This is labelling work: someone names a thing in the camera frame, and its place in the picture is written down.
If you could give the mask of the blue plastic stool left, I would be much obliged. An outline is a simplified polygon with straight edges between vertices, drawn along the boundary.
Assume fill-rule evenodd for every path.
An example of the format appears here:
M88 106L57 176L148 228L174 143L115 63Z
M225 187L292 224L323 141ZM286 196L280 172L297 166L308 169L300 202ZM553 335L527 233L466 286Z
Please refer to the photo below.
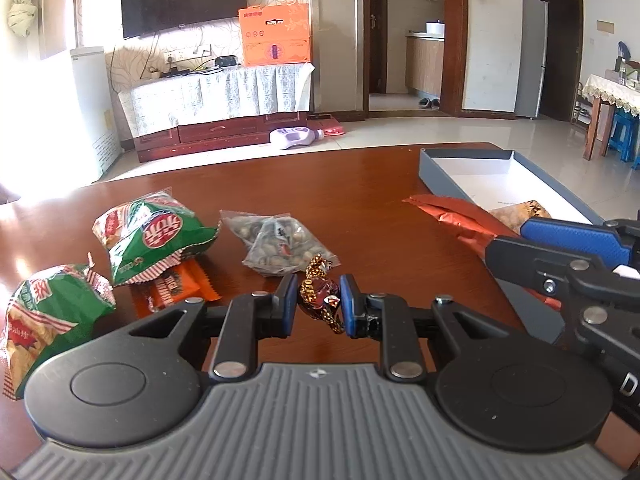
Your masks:
M631 162L636 157L638 133L639 117L623 110L616 110L608 149L620 154L622 162Z

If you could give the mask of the kitchen cabinet with pot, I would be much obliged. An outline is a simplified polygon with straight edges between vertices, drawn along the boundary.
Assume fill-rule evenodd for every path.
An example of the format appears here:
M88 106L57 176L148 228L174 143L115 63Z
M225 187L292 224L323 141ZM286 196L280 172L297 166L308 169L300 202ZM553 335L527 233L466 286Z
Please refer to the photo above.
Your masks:
M440 97L444 70L445 24L427 22L423 32L406 35L406 87L411 93Z

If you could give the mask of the white purple detergent bottle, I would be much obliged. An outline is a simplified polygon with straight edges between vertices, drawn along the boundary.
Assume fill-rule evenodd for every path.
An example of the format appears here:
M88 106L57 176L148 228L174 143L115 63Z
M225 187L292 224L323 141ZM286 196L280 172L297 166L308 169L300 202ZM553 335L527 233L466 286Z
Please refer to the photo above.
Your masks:
M269 133L270 143L280 151L302 148L323 139L322 129L314 130L308 127L277 128Z

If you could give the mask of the beige pastry packet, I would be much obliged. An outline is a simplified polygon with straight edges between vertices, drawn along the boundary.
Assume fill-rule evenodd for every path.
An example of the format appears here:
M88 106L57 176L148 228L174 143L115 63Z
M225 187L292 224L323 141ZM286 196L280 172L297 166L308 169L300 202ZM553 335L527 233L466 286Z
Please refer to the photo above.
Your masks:
M551 214L536 200L496 208L489 213L516 234L521 233L521 227L531 218L551 219Z

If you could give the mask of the green prawn cracker bag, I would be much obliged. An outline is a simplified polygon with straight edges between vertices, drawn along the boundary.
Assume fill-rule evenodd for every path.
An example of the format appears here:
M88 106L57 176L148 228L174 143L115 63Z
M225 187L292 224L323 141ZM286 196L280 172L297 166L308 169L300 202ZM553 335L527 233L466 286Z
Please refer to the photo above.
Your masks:
M112 284L142 284L214 244L220 225L206 226L168 191L149 193L115 206L93 223L105 248Z
M21 282L4 314L2 394L21 399L38 366L87 342L96 321L115 306L110 281L90 264L54 266Z

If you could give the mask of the red wooden TV cabinet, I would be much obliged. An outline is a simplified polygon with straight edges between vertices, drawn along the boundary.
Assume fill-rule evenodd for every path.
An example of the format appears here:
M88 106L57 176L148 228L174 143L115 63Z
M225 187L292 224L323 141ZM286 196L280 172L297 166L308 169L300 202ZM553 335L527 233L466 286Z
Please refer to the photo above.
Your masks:
M277 113L175 126L134 138L134 150L139 162L152 162L179 155L265 144L270 142L272 130L306 127L307 118L307 112Z

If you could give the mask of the grey shallow box tray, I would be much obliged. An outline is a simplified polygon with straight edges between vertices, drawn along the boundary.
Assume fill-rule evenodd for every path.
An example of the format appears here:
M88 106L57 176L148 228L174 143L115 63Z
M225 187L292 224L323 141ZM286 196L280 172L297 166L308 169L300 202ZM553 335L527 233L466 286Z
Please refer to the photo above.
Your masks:
M424 148L419 178L426 194L462 198L487 211L536 200L552 219L603 223L577 195L514 151Z

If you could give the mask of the white chest freezer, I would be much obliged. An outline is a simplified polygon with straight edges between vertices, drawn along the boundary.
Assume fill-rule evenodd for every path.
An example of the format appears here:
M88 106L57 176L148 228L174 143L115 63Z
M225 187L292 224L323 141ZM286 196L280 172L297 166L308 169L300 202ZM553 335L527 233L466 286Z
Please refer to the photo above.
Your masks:
M28 152L38 179L70 188L100 180L122 154L104 49L51 55L38 63L36 83Z

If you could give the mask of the wooden dining table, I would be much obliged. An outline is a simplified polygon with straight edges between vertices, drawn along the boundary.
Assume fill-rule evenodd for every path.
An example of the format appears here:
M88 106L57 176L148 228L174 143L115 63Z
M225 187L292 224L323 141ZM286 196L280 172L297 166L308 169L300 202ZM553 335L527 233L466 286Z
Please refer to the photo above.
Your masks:
M608 140L610 140L614 113L616 110L622 110L605 103L600 98L592 98L590 104L590 123L587 127L584 154L582 154L585 160L592 159L595 154L605 156L609 152L614 152L608 149ZM638 143L639 133L636 143L636 157L638 155Z

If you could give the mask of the long red snack packet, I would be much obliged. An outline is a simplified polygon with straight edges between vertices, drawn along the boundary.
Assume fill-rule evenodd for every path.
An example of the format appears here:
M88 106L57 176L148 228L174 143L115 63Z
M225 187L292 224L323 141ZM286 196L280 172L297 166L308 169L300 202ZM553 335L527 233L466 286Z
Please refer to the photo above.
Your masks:
M496 237L521 236L521 233L514 233L494 218L489 211L462 198L420 194L406 198L405 202L437 220L449 234L468 246L481 259L485 259L486 248Z

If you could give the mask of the black set-top box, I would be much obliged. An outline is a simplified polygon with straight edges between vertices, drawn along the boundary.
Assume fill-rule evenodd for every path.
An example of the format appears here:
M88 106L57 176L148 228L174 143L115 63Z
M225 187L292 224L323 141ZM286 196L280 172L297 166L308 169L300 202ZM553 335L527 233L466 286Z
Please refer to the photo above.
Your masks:
M238 58L235 55L221 55L214 59L214 66L216 68L227 68L238 65Z

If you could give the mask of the brown gold candy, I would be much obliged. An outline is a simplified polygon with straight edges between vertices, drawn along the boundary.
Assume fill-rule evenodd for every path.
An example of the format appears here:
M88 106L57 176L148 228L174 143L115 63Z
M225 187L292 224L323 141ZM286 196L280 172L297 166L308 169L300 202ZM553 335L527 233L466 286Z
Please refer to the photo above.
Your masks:
M298 305L315 320L321 321L334 334L344 333L340 288L329 277L332 262L322 255L314 255L305 269L298 288Z

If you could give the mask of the white blue patterned cloth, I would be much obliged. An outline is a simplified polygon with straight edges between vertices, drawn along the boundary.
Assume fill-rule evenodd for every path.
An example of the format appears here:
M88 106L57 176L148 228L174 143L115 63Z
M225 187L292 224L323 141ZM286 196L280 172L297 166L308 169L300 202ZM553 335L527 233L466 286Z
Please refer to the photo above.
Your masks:
M179 126L310 110L310 63L229 67L152 80L119 93L134 138Z

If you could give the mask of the pair of slippers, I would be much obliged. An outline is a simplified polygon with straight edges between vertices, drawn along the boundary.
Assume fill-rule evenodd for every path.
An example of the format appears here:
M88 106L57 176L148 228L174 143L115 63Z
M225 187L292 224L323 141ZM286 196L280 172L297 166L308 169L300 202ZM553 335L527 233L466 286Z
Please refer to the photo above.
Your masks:
M422 110L439 110L440 99L432 96L431 98L420 99L419 106Z

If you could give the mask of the lace table cloth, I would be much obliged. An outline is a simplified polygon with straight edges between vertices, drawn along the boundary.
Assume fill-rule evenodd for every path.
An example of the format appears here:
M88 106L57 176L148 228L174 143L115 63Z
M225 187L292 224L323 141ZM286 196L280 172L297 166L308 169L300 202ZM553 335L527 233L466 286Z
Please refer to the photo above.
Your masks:
M618 82L597 75L590 75L582 91L590 98L600 98L624 112L638 117L640 114L640 92Z

